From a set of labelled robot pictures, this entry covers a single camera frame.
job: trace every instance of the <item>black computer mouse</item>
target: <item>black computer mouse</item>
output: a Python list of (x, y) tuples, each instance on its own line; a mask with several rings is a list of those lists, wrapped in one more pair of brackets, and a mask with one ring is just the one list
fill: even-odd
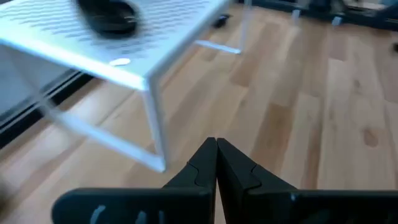
[(102, 37), (130, 37), (137, 30), (138, 9), (126, 2), (77, 0), (77, 3), (87, 24)]

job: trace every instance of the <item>wooden floor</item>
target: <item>wooden floor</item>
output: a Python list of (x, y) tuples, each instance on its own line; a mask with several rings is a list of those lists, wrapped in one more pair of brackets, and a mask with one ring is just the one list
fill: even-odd
[[(205, 38), (237, 45), (241, 8), (231, 12), (228, 26)], [(76, 187), (160, 187), (207, 136), (301, 189), (396, 189), (394, 40), (352, 25), (294, 26), (289, 14), (255, 8), (243, 55), (192, 47), (162, 80), (166, 173), (42, 120), (0, 151), (1, 221), (50, 223), (54, 200)], [(153, 150), (138, 92), (93, 80), (62, 108)]]

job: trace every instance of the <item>hardwood floorboard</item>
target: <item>hardwood floorboard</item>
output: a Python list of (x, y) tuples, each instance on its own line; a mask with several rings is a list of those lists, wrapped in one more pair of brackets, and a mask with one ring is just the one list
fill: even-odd
[[(242, 7), (202, 39), (237, 46)], [(242, 55), (192, 46), (161, 80), (171, 163), (159, 174), (43, 119), (0, 151), (0, 222), (51, 223), (77, 187), (161, 187), (208, 136), (300, 189), (396, 189), (398, 34), (255, 7)], [(63, 110), (154, 150), (139, 92), (93, 80)], [(216, 223), (224, 223), (220, 198)]]

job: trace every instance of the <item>perforated metal surface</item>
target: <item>perforated metal surface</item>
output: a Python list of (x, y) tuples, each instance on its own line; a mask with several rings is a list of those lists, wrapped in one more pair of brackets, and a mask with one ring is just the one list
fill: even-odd
[[(130, 0), (140, 9), (134, 37), (107, 40), (87, 25), (74, 0), (14, 0), (0, 6), (0, 44), (145, 88), (228, 6), (228, 0)], [(118, 58), (127, 65), (111, 66)]]

